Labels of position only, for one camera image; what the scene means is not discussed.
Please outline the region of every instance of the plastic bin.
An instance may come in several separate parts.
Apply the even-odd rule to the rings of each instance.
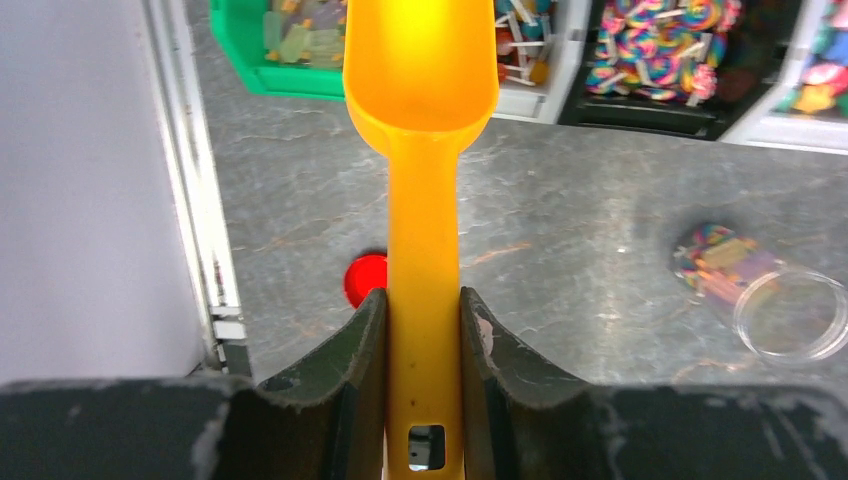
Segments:
[[[211,0],[212,33],[248,91],[259,95],[344,100],[341,72],[284,66],[265,59],[262,18],[268,0]],[[551,19],[550,74],[541,86],[502,85],[495,117],[556,123],[580,63],[588,2],[558,2]]]
[[[779,84],[722,138],[722,142],[761,147],[848,154],[848,115],[839,105],[813,114],[794,108],[811,65],[826,63],[825,48],[814,48],[823,26],[846,0],[807,0]],[[848,101],[848,92],[838,98]]]
[[[775,85],[801,10],[801,0],[743,0],[743,13],[728,32],[726,54],[715,69],[716,95],[697,106],[686,106],[632,95],[610,98],[586,90],[596,65],[595,51],[601,45],[598,37],[605,5],[597,1],[592,6],[582,64],[559,123],[704,140],[718,139]]]

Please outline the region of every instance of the transparent cup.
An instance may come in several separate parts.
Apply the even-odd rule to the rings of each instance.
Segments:
[[[764,360],[803,365],[848,343],[848,295],[839,282],[782,260],[754,240],[707,224],[674,254],[676,274]]]

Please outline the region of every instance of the red lid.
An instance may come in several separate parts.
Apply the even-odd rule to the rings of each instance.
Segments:
[[[353,308],[368,296],[372,288],[386,288],[388,283],[388,264],[386,255],[369,253],[354,260],[345,272],[345,296]]]

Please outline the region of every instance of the table surface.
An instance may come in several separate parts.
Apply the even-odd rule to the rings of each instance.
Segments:
[[[386,161],[342,103],[248,94],[208,2],[187,5],[261,380],[350,317],[344,270],[386,245]],[[457,193],[462,284],[561,368],[600,384],[813,384],[848,402],[845,352],[765,365],[668,270],[675,239],[718,220],[848,280],[848,158],[492,120]]]

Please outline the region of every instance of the scoop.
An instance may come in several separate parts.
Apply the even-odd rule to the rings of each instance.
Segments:
[[[463,478],[456,166],[497,103],[492,2],[352,0],[347,20],[348,110],[389,159],[389,478]],[[414,472],[428,425],[445,465]]]

